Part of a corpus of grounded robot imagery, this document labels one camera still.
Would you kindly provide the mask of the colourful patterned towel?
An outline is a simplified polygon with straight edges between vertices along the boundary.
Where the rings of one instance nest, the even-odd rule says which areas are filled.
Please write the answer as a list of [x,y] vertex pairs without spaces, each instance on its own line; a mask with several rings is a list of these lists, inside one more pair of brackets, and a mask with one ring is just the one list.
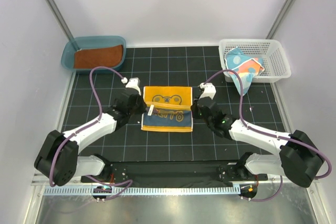
[[145,86],[143,99],[147,109],[142,115],[141,130],[178,133],[193,131],[191,87]]

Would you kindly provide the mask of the brown towel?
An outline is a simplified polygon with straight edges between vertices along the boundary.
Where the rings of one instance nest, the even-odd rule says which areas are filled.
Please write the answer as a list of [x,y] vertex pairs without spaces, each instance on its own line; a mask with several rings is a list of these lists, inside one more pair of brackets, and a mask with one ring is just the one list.
[[123,46],[117,45],[107,48],[83,49],[74,55],[75,69],[93,69],[95,67],[115,67],[123,57]]

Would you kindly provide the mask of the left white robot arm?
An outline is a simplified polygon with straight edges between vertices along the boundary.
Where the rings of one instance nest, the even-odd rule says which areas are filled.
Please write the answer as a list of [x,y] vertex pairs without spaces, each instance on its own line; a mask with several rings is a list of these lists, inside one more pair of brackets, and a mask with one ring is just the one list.
[[134,90],[125,89],[113,106],[93,120],[71,131],[53,130],[35,159],[34,167],[49,179],[51,187],[64,186],[74,177],[106,182],[112,175],[112,163],[100,154],[80,153],[100,138],[125,126],[132,115],[143,114],[146,104]]

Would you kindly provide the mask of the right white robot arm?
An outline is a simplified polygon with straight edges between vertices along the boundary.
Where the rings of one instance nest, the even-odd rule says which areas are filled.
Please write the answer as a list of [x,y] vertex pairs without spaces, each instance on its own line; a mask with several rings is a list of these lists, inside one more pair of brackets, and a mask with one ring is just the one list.
[[268,152],[265,156],[244,154],[236,165],[240,179],[273,174],[308,188],[318,178],[317,174],[327,160],[304,132],[276,132],[245,122],[243,118],[236,119],[223,113],[210,97],[195,99],[191,110],[193,117],[202,119],[218,137],[245,142]]

